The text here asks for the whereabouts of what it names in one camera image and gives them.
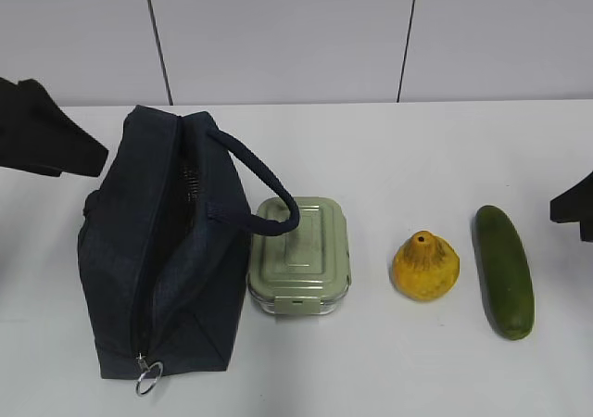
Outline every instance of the zipper pull ring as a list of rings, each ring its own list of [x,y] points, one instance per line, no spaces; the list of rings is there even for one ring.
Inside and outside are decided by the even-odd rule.
[[[148,363],[146,363],[146,359],[142,354],[138,354],[138,358],[136,360],[138,361],[138,366],[140,367],[140,376],[138,377],[138,380],[136,380],[136,396],[143,397],[150,391],[152,391],[152,389],[157,384],[158,380],[160,380],[160,377],[162,377],[163,363],[161,363],[160,361],[155,361],[150,366],[148,366]],[[156,376],[152,379],[152,382],[150,383],[148,388],[142,390],[142,382],[149,374],[151,374],[154,371],[156,371],[157,373]]]

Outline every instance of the green cucumber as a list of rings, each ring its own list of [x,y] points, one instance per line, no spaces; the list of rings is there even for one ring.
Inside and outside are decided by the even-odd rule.
[[[534,291],[519,234],[500,208],[483,206],[474,222],[476,259],[482,270],[485,306],[496,330],[510,340],[531,332]]]

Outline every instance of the lunch bag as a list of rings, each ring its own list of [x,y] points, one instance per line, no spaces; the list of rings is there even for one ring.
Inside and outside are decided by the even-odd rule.
[[[229,151],[283,200],[285,221],[251,214]],[[83,213],[79,268],[101,376],[137,379],[139,394],[150,373],[226,370],[251,234],[284,234],[299,222],[280,181],[207,112],[148,107],[128,115]]]

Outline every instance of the container lid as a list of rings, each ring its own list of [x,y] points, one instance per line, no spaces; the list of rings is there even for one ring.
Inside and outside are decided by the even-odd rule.
[[[301,217],[294,231],[253,237],[249,288],[259,301],[274,302],[279,313],[317,313],[321,303],[337,301],[350,285],[346,219],[332,199],[295,201]],[[289,212],[275,197],[259,206],[258,215],[284,221]]]

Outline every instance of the yellow squash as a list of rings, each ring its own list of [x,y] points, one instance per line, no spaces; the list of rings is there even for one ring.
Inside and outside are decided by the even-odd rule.
[[[460,258],[443,238],[430,232],[414,234],[393,261],[397,289],[418,301],[442,297],[460,275]]]

